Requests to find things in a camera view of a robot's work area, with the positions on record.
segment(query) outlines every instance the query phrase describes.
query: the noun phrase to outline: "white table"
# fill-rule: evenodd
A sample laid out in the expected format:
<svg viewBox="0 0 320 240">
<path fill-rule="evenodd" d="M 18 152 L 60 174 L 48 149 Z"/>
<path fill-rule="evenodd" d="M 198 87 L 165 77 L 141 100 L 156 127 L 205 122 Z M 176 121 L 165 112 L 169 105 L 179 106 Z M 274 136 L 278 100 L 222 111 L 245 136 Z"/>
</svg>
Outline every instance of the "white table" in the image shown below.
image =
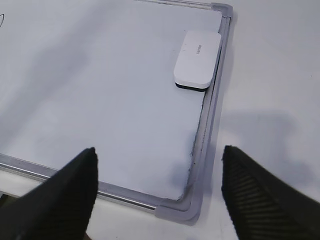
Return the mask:
<svg viewBox="0 0 320 240">
<path fill-rule="evenodd" d="M 93 240 L 236 240 L 221 194 L 225 145 L 320 202 L 320 1 L 221 2 L 235 16 L 211 141 L 213 177 L 206 176 L 199 221 L 181 225 L 97 199 L 88 227 Z M 8 194 L 38 184 L 0 171 L 0 191 Z"/>
</svg>

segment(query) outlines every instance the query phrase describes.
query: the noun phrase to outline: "whiteboard eraser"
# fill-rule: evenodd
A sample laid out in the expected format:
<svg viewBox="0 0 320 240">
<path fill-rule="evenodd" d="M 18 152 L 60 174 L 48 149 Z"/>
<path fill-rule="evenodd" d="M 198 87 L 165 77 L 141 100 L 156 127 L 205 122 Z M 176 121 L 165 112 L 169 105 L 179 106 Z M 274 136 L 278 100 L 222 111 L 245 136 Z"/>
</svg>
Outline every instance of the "whiteboard eraser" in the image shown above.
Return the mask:
<svg viewBox="0 0 320 240">
<path fill-rule="evenodd" d="M 221 35 L 211 31 L 188 31 L 173 71 L 179 88 L 205 91 L 213 79 Z"/>
</svg>

